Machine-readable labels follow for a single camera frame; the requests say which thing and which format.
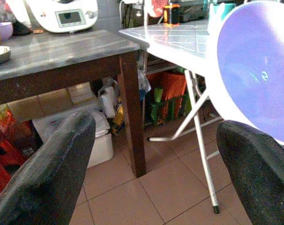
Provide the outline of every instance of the tile floor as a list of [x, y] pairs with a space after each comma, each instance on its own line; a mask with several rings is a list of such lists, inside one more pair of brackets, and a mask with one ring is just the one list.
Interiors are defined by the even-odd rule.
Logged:
[[[113, 159], [87, 170], [70, 225], [251, 225], [220, 156], [209, 160], [221, 207], [213, 213], [194, 133], [173, 142], [146, 141], [172, 134], [180, 123], [145, 130], [148, 173], [139, 179], [131, 171], [125, 131], [114, 137]], [[217, 150], [216, 125], [203, 129], [209, 154]]]

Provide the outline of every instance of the shelf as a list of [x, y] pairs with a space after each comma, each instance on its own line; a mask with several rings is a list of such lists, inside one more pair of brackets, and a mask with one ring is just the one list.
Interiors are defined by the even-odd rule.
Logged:
[[165, 62], [162, 62], [162, 63], [147, 66], [146, 75], [159, 73], [159, 72], [166, 71], [166, 70], [169, 70], [169, 69], [174, 69], [176, 67], [178, 67], [178, 66], [171, 63], [171, 62], [165, 61]]

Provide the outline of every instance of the red stool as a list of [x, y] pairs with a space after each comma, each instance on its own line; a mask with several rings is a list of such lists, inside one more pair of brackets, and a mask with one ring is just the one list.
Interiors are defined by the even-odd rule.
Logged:
[[5, 167], [9, 165], [21, 166], [24, 162], [21, 153], [10, 144], [0, 131], [0, 193], [11, 179], [11, 175]]

